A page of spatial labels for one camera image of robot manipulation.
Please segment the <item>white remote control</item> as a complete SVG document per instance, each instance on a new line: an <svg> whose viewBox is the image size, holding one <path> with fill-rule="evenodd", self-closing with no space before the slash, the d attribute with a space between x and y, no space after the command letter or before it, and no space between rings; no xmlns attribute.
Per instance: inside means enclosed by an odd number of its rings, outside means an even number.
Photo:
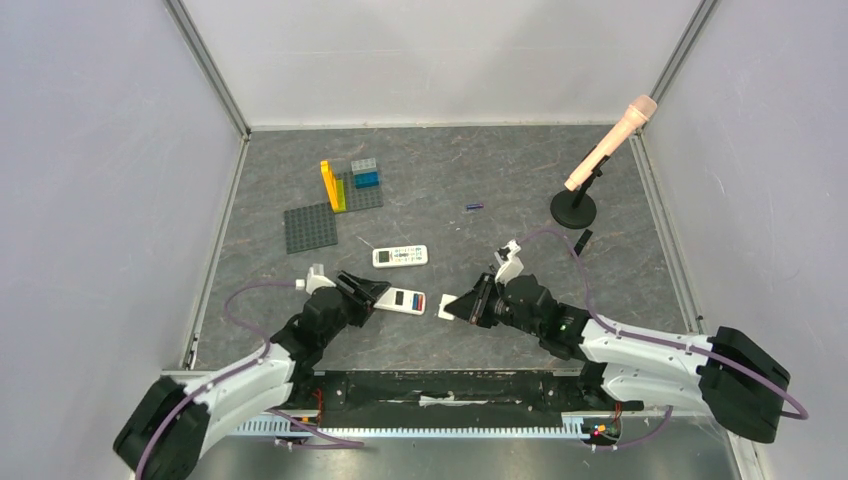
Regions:
<svg viewBox="0 0 848 480"><path fill-rule="evenodd" d="M423 294L425 296L423 312L417 312L411 308L412 296L414 294ZM374 308L388 312L420 316L426 309L426 295L419 291L390 287L378 298Z"/></svg>

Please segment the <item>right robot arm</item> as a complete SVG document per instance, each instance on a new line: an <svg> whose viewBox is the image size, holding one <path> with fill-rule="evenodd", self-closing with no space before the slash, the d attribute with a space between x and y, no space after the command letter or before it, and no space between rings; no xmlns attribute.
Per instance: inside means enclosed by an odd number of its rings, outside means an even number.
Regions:
<svg viewBox="0 0 848 480"><path fill-rule="evenodd" d="M708 413L753 442L776 439L791 376L737 329L681 335L594 318L556 300L533 275L499 284L483 274L465 294L443 295L439 315L481 328L512 327L556 358L583 362L577 392L591 408L671 406Z"/></svg>

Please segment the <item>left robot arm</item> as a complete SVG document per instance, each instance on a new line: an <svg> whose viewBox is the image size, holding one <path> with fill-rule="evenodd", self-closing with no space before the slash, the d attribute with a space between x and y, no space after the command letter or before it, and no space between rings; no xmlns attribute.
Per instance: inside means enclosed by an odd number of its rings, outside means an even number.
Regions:
<svg viewBox="0 0 848 480"><path fill-rule="evenodd" d="M227 434L262 412L313 398L315 365L348 326L363 326L389 292L388 281L340 271L327 278L320 264L290 287L307 293L302 310L276 333L235 323L258 335L258 350L189 381L160 376L117 434L113 452L137 479L185 479Z"/></svg>

